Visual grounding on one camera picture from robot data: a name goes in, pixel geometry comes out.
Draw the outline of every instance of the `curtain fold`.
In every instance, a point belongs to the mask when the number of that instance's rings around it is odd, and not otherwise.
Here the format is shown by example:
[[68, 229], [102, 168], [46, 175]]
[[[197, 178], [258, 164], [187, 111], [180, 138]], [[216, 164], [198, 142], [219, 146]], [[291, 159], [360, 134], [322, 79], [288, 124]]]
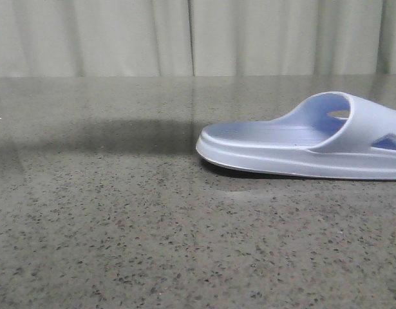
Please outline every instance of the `curtain fold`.
[[396, 73], [396, 0], [0, 0], [0, 77]]

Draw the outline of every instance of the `countertop surface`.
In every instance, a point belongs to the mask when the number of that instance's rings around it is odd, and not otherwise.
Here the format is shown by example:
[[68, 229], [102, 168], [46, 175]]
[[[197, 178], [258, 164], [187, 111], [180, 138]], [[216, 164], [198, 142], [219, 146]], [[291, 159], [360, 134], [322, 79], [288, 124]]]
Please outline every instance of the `countertop surface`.
[[396, 308], [396, 182], [205, 163], [207, 124], [396, 75], [0, 79], [0, 308]]

